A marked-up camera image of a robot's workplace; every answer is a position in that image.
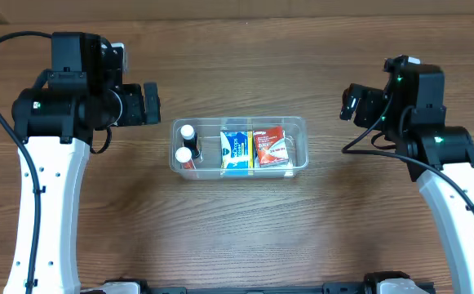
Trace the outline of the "orange tube white cap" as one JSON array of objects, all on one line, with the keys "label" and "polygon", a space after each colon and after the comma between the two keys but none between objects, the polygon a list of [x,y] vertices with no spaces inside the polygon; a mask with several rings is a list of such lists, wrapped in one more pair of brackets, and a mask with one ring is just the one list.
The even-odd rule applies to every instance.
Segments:
[{"label": "orange tube white cap", "polygon": [[193,153],[187,147],[178,148],[175,151],[175,159],[179,162],[183,169],[194,170],[196,168],[193,161]]}]

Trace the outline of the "red medicine box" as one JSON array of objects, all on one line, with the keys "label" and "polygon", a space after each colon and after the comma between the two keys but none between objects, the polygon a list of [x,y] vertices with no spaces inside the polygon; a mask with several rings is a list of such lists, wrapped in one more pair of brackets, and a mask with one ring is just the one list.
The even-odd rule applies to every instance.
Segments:
[{"label": "red medicine box", "polygon": [[253,140],[260,167],[276,166],[289,161],[281,126],[253,131]]}]

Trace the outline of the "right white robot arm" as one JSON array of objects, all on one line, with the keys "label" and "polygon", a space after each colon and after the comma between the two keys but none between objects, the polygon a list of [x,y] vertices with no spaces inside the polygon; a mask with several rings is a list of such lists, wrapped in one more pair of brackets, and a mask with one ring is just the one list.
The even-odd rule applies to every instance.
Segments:
[{"label": "right white robot arm", "polygon": [[344,154],[395,158],[436,223],[456,293],[474,293],[474,141],[465,127],[445,124],[445,74],[410,56],[385,60],[382,89],[351,84],[339,117],[364,133]]}]

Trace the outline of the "white medicine box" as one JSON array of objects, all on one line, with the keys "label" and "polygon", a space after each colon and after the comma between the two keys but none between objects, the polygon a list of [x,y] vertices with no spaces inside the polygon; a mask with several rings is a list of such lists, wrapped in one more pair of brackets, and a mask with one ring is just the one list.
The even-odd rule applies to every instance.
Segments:
[{"label": "white medicine box", "polygon": [[290,162],[284,137],[255,137],[255,152],[259,167],[276,167]]}]

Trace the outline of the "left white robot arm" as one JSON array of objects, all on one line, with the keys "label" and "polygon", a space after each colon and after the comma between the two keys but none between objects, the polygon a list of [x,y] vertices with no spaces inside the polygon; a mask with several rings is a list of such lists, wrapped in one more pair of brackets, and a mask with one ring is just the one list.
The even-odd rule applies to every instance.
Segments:
[{"label": "left white robot arm", "polygon": [[51,68],[12,106],[21,197],[6,293],[79,293],[79,195],[95,131],[158,124],[157,85],[125,84],[126,49],[92,33],[53,33]]}]

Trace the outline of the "clear plastic container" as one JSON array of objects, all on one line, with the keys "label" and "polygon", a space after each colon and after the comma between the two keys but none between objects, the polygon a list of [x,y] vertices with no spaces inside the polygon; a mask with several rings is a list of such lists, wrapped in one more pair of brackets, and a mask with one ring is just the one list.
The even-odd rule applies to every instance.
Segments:
[{"label": "clear plastic container", "polygon": [[180,118],[170,168],[188,180],[293,177],[308,165],[301,117]]}]

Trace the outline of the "blue VapoDrops box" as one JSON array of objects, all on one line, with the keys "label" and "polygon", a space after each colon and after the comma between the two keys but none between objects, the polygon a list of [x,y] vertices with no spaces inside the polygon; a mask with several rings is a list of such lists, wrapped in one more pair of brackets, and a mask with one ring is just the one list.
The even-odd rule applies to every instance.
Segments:
[{"label": "blue VapoDrops box", "polygon": [[251,131],[221,131],[221,175],[252,176],[254,168]]}]

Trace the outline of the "dark bottle white cap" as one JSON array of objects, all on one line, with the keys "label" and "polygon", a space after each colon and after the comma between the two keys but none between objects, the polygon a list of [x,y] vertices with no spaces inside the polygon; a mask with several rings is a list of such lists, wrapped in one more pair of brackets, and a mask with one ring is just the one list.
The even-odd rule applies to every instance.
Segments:
[{"label": "dark bottle white cap", "polygon": [[193,126],[186,124],[180,128],[180,135],[183,138],[183,146],[192,152],[192,158],[198,158],[201,155],[201,149],[197,141],[197,133]]}]

